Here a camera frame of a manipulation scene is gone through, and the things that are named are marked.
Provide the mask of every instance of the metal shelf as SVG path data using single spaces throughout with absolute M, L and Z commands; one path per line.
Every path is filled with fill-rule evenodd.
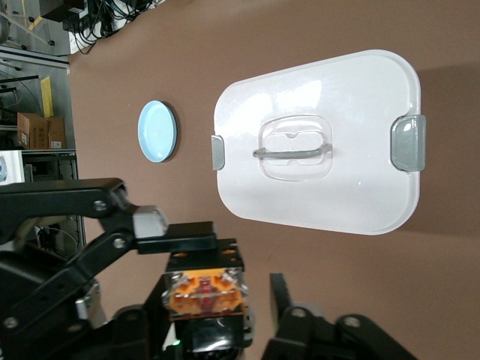
M 68 155 L 68 154 L 76 154 L 77 150 L 74 148 L 47 148 L 45 150 L 22 150 L 22 154 L 26 155 Z
M 0 131 L 17 131 L 15 125 L 0 125 Z

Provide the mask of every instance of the blue dish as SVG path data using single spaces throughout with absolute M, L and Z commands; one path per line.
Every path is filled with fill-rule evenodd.
M 170 109 L 160 101 L 150 101 L 138 119 L 138 141 L 147 159 L 154 163 L 166 160 L 177 140 L 177 125 Z

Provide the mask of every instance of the white container lid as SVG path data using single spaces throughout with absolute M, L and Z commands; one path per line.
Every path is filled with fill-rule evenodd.
M 22 151 L 0 151 L 0 186 L 24 181 Z
M 416 72 L 369 50 L 230 85 L 214 113 L 217 185 L 240 218 L 377 235 L 408 220 L 425 166 Z

